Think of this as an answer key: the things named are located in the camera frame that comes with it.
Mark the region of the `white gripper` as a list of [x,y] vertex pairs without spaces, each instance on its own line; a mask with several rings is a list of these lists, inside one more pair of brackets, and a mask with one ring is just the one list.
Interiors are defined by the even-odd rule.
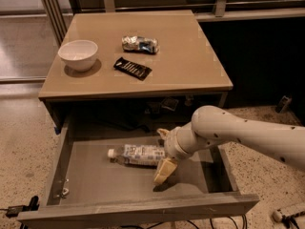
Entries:
[[177,134],[179,127],[172,130],[159,128],[157,130],[160,137],[164,140],[164,148],[167,156],[159,161],[156,172],[153,176],[155,185],[163,184],[166,179],[175,171],[178,162],[177,159],[185,159],[188,154],[181,148],[178,143]]

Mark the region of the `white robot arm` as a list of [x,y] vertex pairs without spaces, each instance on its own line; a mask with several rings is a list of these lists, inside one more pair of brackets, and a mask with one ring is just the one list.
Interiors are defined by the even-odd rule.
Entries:
[[153,176],[156,185],[163,184],[181,160],[227,142],[240,143],[305,170],[305,128],[301,126],[245,119],[215,106],[202,106],[194,111],[189,123],[157,132],[164,140],[165,157]]

